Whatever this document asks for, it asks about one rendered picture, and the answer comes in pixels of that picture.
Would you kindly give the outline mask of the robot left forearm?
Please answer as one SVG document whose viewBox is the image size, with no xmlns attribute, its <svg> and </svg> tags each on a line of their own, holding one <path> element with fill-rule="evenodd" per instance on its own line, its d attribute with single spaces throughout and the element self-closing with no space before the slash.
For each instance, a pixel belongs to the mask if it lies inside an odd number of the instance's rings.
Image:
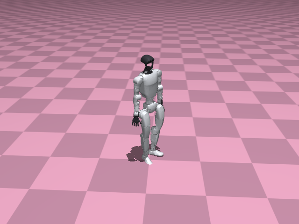
<svg viewBox="0 0 299 224">
<path fill-rule="evenodd" d="M 157 102 L 158 103 L 161 103 L 161 100 L 163 100 L 162 93 L 163 93 L 163 89 L 160 91 L 157 91 Z"/>
</svg>

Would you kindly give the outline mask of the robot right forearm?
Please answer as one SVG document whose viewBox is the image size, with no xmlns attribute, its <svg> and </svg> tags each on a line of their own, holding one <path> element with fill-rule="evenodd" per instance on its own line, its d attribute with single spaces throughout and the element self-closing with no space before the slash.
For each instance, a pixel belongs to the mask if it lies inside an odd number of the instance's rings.
<svg viewBox="0 0 299 224">
<path fill-rule="evenodd" d="M 134 116 L 138 116 L 140 101 L 137 101 L 136 95 L 134 95 L 133 104 L 134 104 Z"/>
</svg>

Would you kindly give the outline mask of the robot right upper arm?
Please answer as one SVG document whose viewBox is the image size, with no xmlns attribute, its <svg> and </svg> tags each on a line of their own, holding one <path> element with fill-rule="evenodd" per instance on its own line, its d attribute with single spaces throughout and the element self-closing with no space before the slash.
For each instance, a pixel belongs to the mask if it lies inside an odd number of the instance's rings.
<svg viewBox="0 0 299 224">
<path fill-rule="evenodd" d="M 134 95 L 137 96 L 137 101 L 141 100 L 141 95 L 139 94 L 140 91 L 140 85 L 142 84 L 142 76 L 137 76 L 134 78 L 133 83 L 134 83 Z"/>
</svg>

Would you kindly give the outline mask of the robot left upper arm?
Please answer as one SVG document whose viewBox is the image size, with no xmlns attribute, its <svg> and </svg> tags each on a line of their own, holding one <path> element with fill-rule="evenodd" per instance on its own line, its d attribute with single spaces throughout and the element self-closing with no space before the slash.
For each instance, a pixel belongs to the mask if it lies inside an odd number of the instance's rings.
<svg viewBox="0 0 299 224">
<path fill-rule="evenodd" d="M 157 73 L 158 73 L 158 86 L 157 86 L 157 91 L 160 91 L 160 90 L 163 89 L 163 86 L 161 85 L 161 81 L 162 81 L 162 80 L 161 80 L 162 71 L 159 70 L 159 69 L 154 69 L 154 70 L 156 70 Z"/>
</svg>

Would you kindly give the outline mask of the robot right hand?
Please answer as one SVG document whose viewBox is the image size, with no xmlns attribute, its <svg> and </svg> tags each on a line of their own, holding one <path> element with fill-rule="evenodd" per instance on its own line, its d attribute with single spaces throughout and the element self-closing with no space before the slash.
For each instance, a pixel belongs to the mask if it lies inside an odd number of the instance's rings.
<svg viewBox="0 0 299 224">
<path fill-rule="evenodd" d="M 133 118 L 133 120 L 132 120 L 132 125 L 133 125 L 133 123 L 134 123 L 134 126 L 139 126 L 139 122 L 140 122 L 140 120 L 139 120 L 139 112 L 138 112 L 138 116 L 134 116 L 134 118 Z M 141 124 L 141 122 L 140 122 L 140 124 Z"/>
</svg>

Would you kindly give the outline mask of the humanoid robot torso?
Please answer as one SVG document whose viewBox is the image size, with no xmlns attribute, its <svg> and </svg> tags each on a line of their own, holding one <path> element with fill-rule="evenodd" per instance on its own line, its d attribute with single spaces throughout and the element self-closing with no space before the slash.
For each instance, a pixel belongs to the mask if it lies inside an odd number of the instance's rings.
<svg viewBox="0 0 299 224">
<path fill-rule="evenodd" d="M 146 102 L 143 103 L 143 108 L 147 108 L 148 113 L 152 113 L 157 109 L 157 103 L 153 101 L 157 94 L 158 86 L 158 73 L 152 69 L 152 73 L 145 74 L 141 72 L 138 76 L 142 76 L 142 84 L 140 85 L 140 93 L 142 97 L 146 98 Z"/>
</svg>

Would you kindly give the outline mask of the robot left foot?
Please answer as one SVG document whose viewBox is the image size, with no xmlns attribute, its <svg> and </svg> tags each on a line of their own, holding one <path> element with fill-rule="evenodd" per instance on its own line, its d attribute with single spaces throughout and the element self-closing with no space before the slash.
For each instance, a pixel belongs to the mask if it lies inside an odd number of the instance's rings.
<svg viewBox="0 0 299 224">
<path fill-rule="evenodd" d="M 153 155 L 157 155 L 157 156 L 162 156 L 164 153 L 163 152 L 160 152 L 158 150 L 154 150 L 154 151 L 151 151 L 151 149 L 148 150 L 148 154 L 153 154 Z"/>
</svg>

